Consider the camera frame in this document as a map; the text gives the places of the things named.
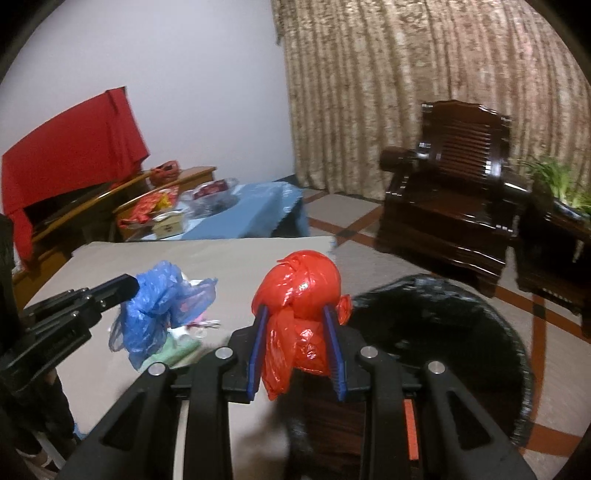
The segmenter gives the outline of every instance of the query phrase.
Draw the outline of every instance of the green plant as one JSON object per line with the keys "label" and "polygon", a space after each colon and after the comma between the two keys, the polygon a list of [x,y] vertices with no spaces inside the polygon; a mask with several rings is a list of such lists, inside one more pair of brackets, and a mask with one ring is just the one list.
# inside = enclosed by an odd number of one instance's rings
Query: green plant
{"label": "green plant", "polygon": [[552,195],[565,205],[591,212],[591,194],[583,190],[581,185],[571,181],[570,168],[567,165],[561,165],[558,160],[548,156],[531,159],[522,163],[534,181],[545,183]]}

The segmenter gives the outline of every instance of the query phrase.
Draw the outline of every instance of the white wall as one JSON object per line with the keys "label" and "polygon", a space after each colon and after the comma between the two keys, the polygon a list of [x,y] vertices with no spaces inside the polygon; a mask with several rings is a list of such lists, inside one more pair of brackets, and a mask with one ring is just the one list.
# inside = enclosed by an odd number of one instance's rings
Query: white wall
{"label": "white wall", "polygon": [[0,154],[52,116],[127,85],[151,153],[218,178],[293,173],[269,0],[66,0],[0,84]]}

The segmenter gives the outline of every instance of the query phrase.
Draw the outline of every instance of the blue gripper pad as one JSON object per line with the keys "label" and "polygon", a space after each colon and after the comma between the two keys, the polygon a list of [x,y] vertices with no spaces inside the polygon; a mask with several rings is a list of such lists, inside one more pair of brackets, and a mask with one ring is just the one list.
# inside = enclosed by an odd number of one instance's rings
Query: blue gripper pad
{"label": "blue gripper pad", "polygon": [[269,322],[269,309],[262,305],[256,313],[256,318],[252,328],[255,329],[254,344],[250,357],[248,358],[248,365],[246,368],[246,376],[248,383],[246,384],[246,394],[250,401],[254,400],[255,394],[258,391],[261,383],[262,363],[265,359],[265,345],[267,337],[267,323]]}
{"label": "blue gripper pad", "polygon": [[324,342],[326,343],[326,355],[329,360],[330,379],[339,401],[344,401],[347,394],[347,378],[345,370],[345,360],[336,329],[339,323],[336,319],[336,312],[328,305],[324,307]]}

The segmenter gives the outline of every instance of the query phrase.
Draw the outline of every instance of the robotic arm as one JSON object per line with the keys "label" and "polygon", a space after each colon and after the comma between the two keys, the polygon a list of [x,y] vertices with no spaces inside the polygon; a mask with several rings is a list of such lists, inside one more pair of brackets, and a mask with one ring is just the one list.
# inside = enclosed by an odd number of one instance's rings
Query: robotic arm
{"label": "robotic arm", "polygon": [[[32,398],[35,379],[86,341],[100,313],[135,295],[124,275],[93,290],[66,292],[25,312],[34,327],[2,359],[0,381]],[[268,311],[227,346],[189,367],[152,364],[77,447],[58,480],[171,479],[182,400],[189,401],[183,478],[231,480],[228,402],[249,403],[259,388]],[[451,370],[431,361],[418,374],[367,345],[324,309],[331,380],[339,401],[366,401],[360,479],[535,480],[514,445]],[[404,400],[413,400],[419,456],[409,458]],[[465,438],[465,421],[471,422]]]}

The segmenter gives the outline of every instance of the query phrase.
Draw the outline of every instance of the tiled floor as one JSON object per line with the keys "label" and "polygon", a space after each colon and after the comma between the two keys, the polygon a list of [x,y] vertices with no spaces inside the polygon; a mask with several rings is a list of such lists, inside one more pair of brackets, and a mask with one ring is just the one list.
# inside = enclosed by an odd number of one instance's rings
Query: tiled floor
{"label": "tiled floor", "polygon": [[[426,270],[373,249],[380,205],[339,194],[305,189],[312,235],[334,235],[343,292],[355,295]],[[535,421],[524,458],[550,480],[566,462],[591,422],[591,340],[580,318],[547,300],[519,290],[513,251],[496,296],[486,299],[520,335],[536,378]],[[474,292],[471,286],[453,281]]]}

